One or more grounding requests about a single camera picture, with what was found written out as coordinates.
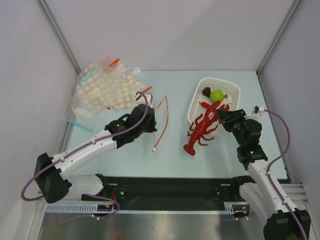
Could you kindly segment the red toy lobster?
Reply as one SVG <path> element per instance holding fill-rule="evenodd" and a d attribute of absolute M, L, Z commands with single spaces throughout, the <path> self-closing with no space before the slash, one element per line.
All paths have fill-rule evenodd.
<path fill-rule="evenodd" d="M 200 146 L 207 146 L 207 143 L 201 143 L 201 139 L 205 141 L 211 141 L 214 139 L 207 138 L 206 135 L 213 133 L 221 124 L 217 110 L 228 111 L 231 107 L 231 103 L 221 104 L 221 101 L 212 103 L 206 108 L 205 113 L 200 114 L 190 125 L 187 132 L 189 137 L 188 142 L 183 146 L 183 149 L 191 156 L 196 154 L 194 145 L 196 142 Z"/>

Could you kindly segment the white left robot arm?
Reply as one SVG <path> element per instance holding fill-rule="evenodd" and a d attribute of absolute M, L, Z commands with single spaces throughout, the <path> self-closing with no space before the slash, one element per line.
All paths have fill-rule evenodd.
<path fill-rule="evenodd" d="M 107 199 L 110 187 L 105 176 L 74 173 L 99 156 L 132 143 L 143 133 L 156 130 L 154 108 L 139 104 L 131 113 L 111 121 L 83 145 L 52 157 L 47 153 L 40 155 L 35 167 L 35 181 L 46 202 L 52 204 L 64 197 L 78 195 L 83 200 L 89 195 L 99 200 Z"/>

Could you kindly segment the clear bag with orange zipper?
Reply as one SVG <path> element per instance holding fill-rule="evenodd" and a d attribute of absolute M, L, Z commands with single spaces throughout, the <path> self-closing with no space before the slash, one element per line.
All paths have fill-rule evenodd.
<path fill-rule="evenodd" d="M 152 106 L 155 112 L 155 121 L 157 131 L 153 133 L 144 133 L 142 136 L 142 150 L 144 153 L 154 152 L 159 146 L 162 138 L 168 127 L 169 122 L 169 107 L 167 95 L 163 95 L 161 98 L 154 100 L 152 96 L 152 87 L 147 87 L 142 92 L 146 94 L 150 100 L 152 100 Z"/>

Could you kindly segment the white perforated plastic basket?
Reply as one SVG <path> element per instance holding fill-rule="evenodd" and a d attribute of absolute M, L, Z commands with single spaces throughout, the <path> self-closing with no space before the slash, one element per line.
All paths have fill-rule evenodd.
<path fill-rule="evenodd" d="M 200 122 L 206 113 L 207 109 L 202 107 L 201 103 L 204 102 L 209 105 L 212 104 L 210 98 L 206 97 L 202 93 L 203 89 L 205 88 L 210 88 L 211 91 L 221 90 L 224 95 L 227 95 L 227 97 L 221 101 L 221 104 L 218 106 L 218 108 L 220 108 L 222 105 L 228 105 L 230 111 L 235 111 L 239 107 L 241 90 L 236 84 L 215 77 L 205 77 L 198 83 L 195 89 L 187 114 L 189 123 L 193 124 L 191 127 L 192 130 L 196 127 L 194 123 L 195 119 L 203 114 L 202 118 L 198 120 L 198 122 Z"/>

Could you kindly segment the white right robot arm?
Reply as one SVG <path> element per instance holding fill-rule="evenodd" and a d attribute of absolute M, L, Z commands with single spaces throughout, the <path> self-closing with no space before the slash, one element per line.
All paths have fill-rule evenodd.
<path fill-rule="evenodd" d="M 271 162 L 260 145 L 263 110 L 255 107 L 252 114 L 244 110 L 217 110 L 224 129 L 232 133 L 238 143 L 237 157 L 247 175 L 235 177 L 231 196 L 245 200 L 263 227 L 266 240 L 307 240 L 310 237 L 311 217 L 284 191 L 271 170 Z"/>

